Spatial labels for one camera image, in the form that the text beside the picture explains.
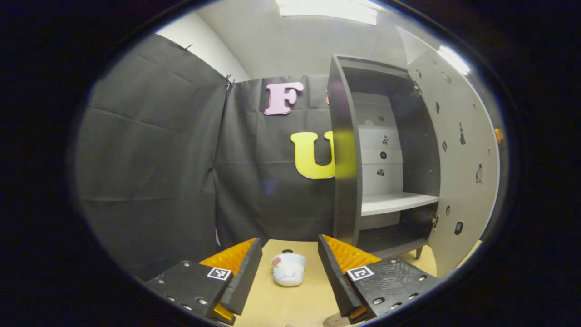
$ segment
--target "wall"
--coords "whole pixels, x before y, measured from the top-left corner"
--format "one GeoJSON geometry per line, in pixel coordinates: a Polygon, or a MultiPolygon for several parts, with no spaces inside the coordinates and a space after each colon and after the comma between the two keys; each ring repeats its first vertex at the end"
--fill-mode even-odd
{"type": "Polygon", "coordinates": [[[188,51],[200,57],[223,76],[232,74],[230,80],[245,81],[250,79],[246,70],[222,42],[222,39],[195,12],[183,15],[164,26],[157,31],[157,34],[180,44],[182,47],[192,44],[188,51]]]}

